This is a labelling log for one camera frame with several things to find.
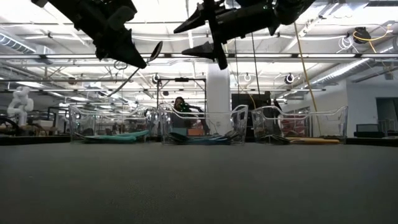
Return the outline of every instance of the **desk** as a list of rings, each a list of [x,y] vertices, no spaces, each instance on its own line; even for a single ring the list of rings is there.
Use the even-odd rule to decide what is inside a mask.
[[[0,147],[0,223],[397,223],[398,149]]]

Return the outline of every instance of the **clear plastic bin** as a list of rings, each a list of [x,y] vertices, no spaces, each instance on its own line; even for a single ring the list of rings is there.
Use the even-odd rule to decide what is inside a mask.
[[[163,144],[183,144],[176,142],[174,134],[181,138],[199,139],[197,144],[217,144],[218,142],[203,143],[201,140],[228,138],[228,144],[244,144],[248,121],[248,106],[241,105],[231,112],[209,113],[191,112],[181,113],[172,105],[159,105],[160,124]]]
[[[128,136],[129,133],[145,133],[137,142],[156,139],[159,127],[157,109],[139,106],[129,113],[88,111],[69,106],[69,128],[73,141],[82,141],[82,136]]]
[[[263,106],[251,111],[254,137],[266,142],[266,136],[275,134],[284,138],[337,139],[344,143],[347,137],[348,107],[324,112],[287,114],[275,106]]]

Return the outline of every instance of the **black cable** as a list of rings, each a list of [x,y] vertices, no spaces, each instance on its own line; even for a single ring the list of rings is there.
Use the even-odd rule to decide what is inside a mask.
[[[121,86],[119,86],[119,88],[115,89],[111,94],[109,94],[108,97],[112,96],[113,94],[117,93],[121,88],[123,88],[125,84],[129,82],[130,79],[138,72],[138,70],[139,68],[137,68],[136,71],[134,71],[134,73],[131,74],[130,77]]]
[[[117,70],[124,70],[124,69],[126,69],[127,67],[128,67],[128,64],[124,64],[124,66],[122,66],[122,67],[118,67],[118,66],[120,66],[120,64],[123,64],[123,62],[121,62],[121,61],[115,61],[114,63],[113,63],[113,67],[115,68],[115,69],[117,69]]]
[[[235,7],[235,1],[232,1],[232,8]],[[234,38],[234,44],[235,44],[235,61],[236,61],[236,81],[238,82],[238,106],[241,104],[241,87],[239,84],[239,69],[238,69],[238,50],[236,50],[236,38]]]
[[[251,33],[251,42],[253,45],[253,55],[254,55],[254,66],[256,68],[256,80],[257,80],[257,89],[259,91],[259,99],[261,101],[261,94],[260,94],[260,84],[259,84],[259,74],[257,72],[257,58],[256,58],[256,49],[254,48],[254,37],[253,33]]]

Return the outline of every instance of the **white robot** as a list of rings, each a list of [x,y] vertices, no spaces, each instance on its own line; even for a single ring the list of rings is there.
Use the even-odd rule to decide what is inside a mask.
[[[27,112],[33,110],[33,100],[28,97],[29,92],[29,87],[18,87],[17,91],[12,93],[14,99],[12,99],[7,109],[8,116],[13,117],[15,115],[18,115],[19,126],[26,125]]]

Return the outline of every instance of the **white column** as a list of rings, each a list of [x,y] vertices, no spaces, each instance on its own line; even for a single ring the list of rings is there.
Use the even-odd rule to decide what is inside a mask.
[[[208,65],[207,73],[207,112],[210,112],[208,126],[212,133],[225,134],[230,131],[229,114],[211,112],[231,111],[231,90],[228,69],[220,70],[216,63]]]

